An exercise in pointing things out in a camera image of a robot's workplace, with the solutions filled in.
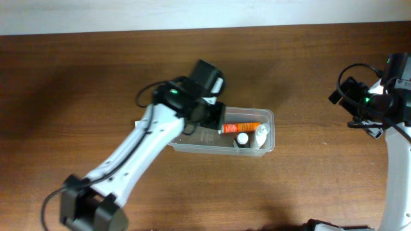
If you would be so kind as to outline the dark bottle white cap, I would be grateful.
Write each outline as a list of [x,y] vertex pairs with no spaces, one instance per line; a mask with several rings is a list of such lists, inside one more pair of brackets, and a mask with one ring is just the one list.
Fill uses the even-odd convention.
[[235,148],[249,148],[249,136],[246,133],[239,133],[233,141]]

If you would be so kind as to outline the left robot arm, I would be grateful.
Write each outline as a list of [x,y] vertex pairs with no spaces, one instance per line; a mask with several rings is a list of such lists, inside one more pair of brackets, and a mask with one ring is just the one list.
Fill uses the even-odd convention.
[[199,60],[189,76],[150,86],[151,102],[123,143],[83,179],[71,175],[64,182],[60,223],[68,229],[127,230],[123,206],[168,143],[187,125],[222,127],[225,104],[216,99],[225,88],[225,76],[213,64]]

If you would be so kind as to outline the orange tablet tube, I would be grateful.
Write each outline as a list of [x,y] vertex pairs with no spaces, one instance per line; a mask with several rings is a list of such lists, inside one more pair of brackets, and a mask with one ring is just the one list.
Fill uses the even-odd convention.
[[219,134],[222,133],[242,133],[242,132],[253,132],[255,131],[261,123],[232,123],[223,124],[218,130]]

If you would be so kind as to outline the clear plastic container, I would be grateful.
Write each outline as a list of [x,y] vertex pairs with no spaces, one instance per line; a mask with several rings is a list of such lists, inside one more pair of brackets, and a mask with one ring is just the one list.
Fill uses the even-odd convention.
[[274,114],[268,109],[228,107],[222,131],[196,128],[179,135],[169,145],[176,151],[260,157],[275,146]]

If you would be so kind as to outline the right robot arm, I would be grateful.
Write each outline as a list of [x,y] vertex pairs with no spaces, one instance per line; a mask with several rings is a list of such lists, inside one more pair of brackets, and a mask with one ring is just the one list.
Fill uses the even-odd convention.
[[388,173],[380,230],[410,230],[410,53],[392,53],[379,80],[368,87],[353,77],[337,80],[329,96],[352,115],[347,126],[385,136]]

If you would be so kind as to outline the white plastic bottle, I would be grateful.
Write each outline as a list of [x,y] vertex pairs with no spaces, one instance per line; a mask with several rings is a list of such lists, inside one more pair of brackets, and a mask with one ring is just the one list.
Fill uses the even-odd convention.
[[264,145],[265,141],[267,140],[267,135],[269,134],[270,130],[271,128],[268,124],[266,123],[260,124],[256,128],[250,140],[250,148],[260,149]]

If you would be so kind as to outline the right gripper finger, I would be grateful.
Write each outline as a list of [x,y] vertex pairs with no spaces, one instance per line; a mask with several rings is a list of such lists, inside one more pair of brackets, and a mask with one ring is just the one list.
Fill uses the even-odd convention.
[[334,105],[336,105],[341,100],[341,98],[342,97],[337,90],[333,91],[333,93],[328,97],[329,101]]
[[360,120],[359,118],[354,117],[351,121],[347,123],[347,127],[354,129],[380,129],[382,128],[382,124],[371,120]]

